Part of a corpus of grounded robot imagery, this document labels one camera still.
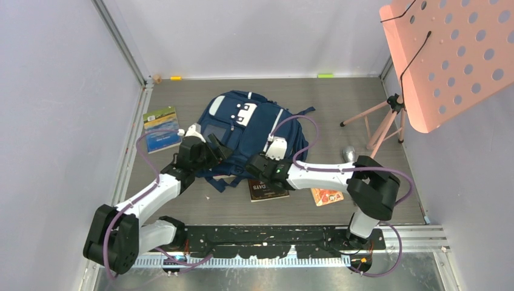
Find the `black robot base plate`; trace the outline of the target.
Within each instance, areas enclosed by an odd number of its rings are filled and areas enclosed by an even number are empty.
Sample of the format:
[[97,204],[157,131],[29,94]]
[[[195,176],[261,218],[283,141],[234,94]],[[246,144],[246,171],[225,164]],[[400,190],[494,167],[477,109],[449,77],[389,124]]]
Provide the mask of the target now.
[[384,250],[382,230],[374,229],[367,243],[353,246],[345,226],[187,226],[162,250],[184,252],[194,258],[213,255],[231,259],[336,258],[343,254]]

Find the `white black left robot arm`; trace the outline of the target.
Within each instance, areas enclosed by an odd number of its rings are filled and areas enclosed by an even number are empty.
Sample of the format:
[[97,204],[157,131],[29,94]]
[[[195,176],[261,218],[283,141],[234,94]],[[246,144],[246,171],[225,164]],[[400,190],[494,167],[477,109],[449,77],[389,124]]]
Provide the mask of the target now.
[[110,273],[125,274],[137,257],[159,246],[172,251],[185,246],[184,225],[172,219],[144,223],[164,204],[193,184],[196,174],[217,166],[232,155],[213,134],[207,139],[186,136],[172,162],[135,196],[115,206],[101,205],[95,211],[82,251],[83,257],[101,264]]

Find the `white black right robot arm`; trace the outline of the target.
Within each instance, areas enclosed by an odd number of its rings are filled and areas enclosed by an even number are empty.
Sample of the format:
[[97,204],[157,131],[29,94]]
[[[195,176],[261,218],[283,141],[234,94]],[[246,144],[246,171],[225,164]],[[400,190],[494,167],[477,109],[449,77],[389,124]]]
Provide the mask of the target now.
[[357,206],[345,233],[347,244],[363,248],[373,229],[392,218],[399,179],[369,156],[346,164],[294,164],[263,154],[251,157],[245,167],[272,190],[327,189],[350,195]]

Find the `navy blue backpack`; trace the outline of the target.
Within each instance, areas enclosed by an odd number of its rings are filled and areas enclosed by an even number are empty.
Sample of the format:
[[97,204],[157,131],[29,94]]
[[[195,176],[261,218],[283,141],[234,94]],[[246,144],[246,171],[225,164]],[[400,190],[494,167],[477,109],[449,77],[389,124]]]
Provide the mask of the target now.
[[308,142],[293,114],[275,101],[255,92],[232,90],[210,101],[198,120],[205,139],[214,134],[233,153],[223,162],[196,175],[204,178],[217,191],[236,187],[243,179],[252,178],[245,165],[253,155],[264,151],[270,133],[287,141],[285,158],[295,153],[305,161]]

